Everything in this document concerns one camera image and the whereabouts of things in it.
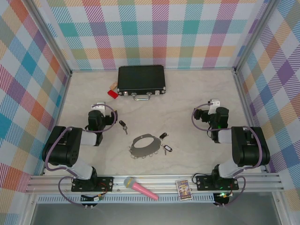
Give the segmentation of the aluminium frame post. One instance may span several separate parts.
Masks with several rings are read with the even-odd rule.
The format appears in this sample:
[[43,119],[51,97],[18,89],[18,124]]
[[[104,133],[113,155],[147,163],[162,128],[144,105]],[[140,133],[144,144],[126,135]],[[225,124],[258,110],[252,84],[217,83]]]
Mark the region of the aluminium frame post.
[[279,0],[257,0],[246,23],[241,40],[230,63],[235,74],[243,67]]
[[43,37],[45,38],[45,41],[50,46],[54,56],[57,58],[57,61],[63,68],[64,72],[68,75],[68,77],[72,76],[72,72],[70,67],[67,64],[67,61],[65,60],[65,57],[63,56],[62,52],[60,51],[59,46],[57,45],[53,35],[51,34],[46,22],[41,16],[41,13],[38,10],[38,7],[35,5],[34,0],[22,0],[28,11],[30,12],[30,15],[33,17],[33,20],[36,22],[40,32],[42,33]]

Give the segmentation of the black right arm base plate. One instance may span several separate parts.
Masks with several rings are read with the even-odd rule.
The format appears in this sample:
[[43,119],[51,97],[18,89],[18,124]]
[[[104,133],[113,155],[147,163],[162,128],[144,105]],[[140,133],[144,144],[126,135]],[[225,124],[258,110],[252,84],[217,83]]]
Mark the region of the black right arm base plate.
[[232,191],[238,190],[237,180],[232,178],[213,178],[209,176],[196,176],[196,186],[198,191]]

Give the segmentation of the metal keyring plate with rings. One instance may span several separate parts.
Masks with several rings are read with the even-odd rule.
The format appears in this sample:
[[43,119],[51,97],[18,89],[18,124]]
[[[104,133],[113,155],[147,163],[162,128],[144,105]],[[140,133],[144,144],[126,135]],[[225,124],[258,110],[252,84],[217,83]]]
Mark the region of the metal keyring plate with rings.
[[[153,141],[144,147],[136,147],[135,144],[145,138],[152,138]],[[151,134],[144,134],[137,138],[135,138],[132,142],[132,145],[129,149],[129,152],[131,154],[131,158],[138,159],[138,158],[146,158],[147,156],[152,157],[154,154],[158,154],[158,151],[161,147],[161,140]]]

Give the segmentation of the aluminium side rail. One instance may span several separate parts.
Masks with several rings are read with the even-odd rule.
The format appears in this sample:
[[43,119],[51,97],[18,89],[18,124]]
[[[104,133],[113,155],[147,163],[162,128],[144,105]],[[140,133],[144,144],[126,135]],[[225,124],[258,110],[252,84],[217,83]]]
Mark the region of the aluminium side rail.
[[[65,103],[65,100],[66,100],[66,97],[68,94],[68,89],[70,86],[72,75],[73,75],[73,70],[70,70],[69,74],[67,75],[66,85],[62,89],[63,92],[60,93],[61,98],[60,98],[60,102],[59,102],[59,107],[58,107],[58,110],[56,113],[56,118],[55,118],[54,124],[52,125],[52,128],[54,128],[55,125],[59,125],[61,114],[62,114],[63,107],[64,107],[64,103]],[[46,171],[54,172],[54,171],[60,171],[60,170],[67,171],[67,169],[64,166],[55,166],[52,168],[52,167],[49,167],[49,164],[45,164],[45,162],[43,162],[38,175],[45,175]]]
[[250,127],[250,126],[254,125],[254,120],[253,120],[253,117],[251,114],[250,107],[247,103],[247,98],[246,98],[245,92],[243,90],[238,72],[236,72],[235,69],[233,69],[232,74],[233,74],[233,79],[234,79],[234,82],[235,82],[235,85],[237,88],[237,92],[238,92],[238,95],[239,95],[239,98],[241,101],[243,112],[244,112],[244,115],[245,115],[245,118],[247,121],[247,126]]

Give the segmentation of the pink toy microphone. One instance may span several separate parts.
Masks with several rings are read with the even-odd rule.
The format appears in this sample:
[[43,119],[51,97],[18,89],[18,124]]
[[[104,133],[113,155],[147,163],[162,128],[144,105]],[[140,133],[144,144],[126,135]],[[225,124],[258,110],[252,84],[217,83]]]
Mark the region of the pink toy microphone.
[[140,185],[132,177],[127,177],[124,179],[124,186],[126,188],[130,188],[134,191],[137,191],[137,192],[149,197],[150,199],[153,199],[154,201],[157,201],[159,199],[158,195],[156,195],[155,193],[151,192],[150,190],[148,190],[145,187],[143,187],[142,185]]

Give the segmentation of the small printed card box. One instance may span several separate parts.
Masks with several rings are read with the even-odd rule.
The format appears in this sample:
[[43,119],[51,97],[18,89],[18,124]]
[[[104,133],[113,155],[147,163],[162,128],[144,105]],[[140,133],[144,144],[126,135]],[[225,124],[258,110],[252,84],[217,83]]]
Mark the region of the small printed card box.
[[176,181],[176,188],[179,195],[180,201],[191,200],[192,193],[188,180],[178,180]]

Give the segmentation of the grey metal shelf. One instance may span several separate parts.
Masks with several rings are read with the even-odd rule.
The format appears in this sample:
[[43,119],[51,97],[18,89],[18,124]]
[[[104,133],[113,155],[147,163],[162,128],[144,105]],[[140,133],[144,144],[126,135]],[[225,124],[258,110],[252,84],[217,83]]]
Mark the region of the grey metal shelf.
[[275,212],[213,204],[38,204],[30,225],[281,225]]

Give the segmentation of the wide aluminium frame rail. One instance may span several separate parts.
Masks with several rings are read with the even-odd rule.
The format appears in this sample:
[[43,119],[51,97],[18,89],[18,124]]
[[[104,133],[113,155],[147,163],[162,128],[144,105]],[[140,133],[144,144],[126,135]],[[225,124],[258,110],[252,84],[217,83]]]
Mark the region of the wide aluminium frame rail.
[[[169,174],[169,175],[131,175],[136,182],[155,194],[175,194],[177,193],[176,181],[188,180],[191,191],[196,193],[221,193],[229,191],[212,190],[206,187],[204,190],[197,190],[195,184],[196,178],[192,181],[191,174]],[[283,183],[277,173],[242,173],[241,176],[246,179],[245,192],[282,192],[284,191]],[[128,175],[112,175],[112,191],[111,194],[133,194],[134,190],[124,186],[124,180]],[[62,176],[59,175],[43,175],[32,176],[26,194],[58,194],[58,183]]]

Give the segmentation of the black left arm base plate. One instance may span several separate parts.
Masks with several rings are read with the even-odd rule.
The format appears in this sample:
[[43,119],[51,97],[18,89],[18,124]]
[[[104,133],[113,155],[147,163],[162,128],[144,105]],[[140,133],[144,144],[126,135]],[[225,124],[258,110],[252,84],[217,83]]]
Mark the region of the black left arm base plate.
[[113,177],[95,177],[89,180],[73,179],[72,192],[112,192]]

